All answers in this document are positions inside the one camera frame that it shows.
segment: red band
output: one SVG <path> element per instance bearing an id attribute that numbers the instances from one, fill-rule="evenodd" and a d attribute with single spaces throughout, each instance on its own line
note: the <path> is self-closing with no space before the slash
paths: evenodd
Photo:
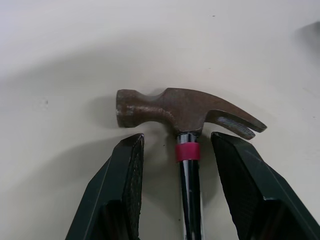
<path id="1" fill-rule="evenodd" d="M 200 160 L 199 143 L 186 142 L 175 145 L 175 157 L 177 162 L 183 160 Z"/>

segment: hammer handle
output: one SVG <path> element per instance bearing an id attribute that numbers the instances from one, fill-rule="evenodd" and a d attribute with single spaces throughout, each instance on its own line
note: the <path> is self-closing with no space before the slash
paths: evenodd
<path id="1" fill-rule="evenodd" d="M 183 160 L 179 163 L 184 215 L 184 240 L 201 240 L 201 198 L 199 164 L 197 160 Z"/>

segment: hammer neck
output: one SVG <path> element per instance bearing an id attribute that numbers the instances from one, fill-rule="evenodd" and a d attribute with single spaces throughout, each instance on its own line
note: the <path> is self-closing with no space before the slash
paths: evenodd
<path id="1" fill-rule="evenodd" d="M 191 132 L 185 132 L 178 135 L 176 141 L 178 144 L 185 144 L 185 143 L 197 143 L 197 135 Z"/>

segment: dark object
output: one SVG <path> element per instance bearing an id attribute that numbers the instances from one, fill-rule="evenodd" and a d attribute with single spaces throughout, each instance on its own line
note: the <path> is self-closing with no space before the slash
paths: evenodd
<path id="1" fill-rule="evenodd" d="M 143 163 L 144 135 L 123 139 L 89 182 L 66 240 L 138 240 Z"/>
<path id="2" fill-rule="evenodd" d="M 205 122 L 220 125 L 244 139 L 252 139 L 267 127 L 241 108 L 220 97 L 196 90 L 167 88 L 157 96 L 122 89 L 116 95 L 116 116 L 120 127 L 133 128 L 154 121 L 173 128 L 176 134 L 199 136 Z"/>
<path id="3" fill-rule="evenodd" d="M 248 142 L 211 135 L 239 240 L 319 240 L 320 227 L 287 181 Z"/>

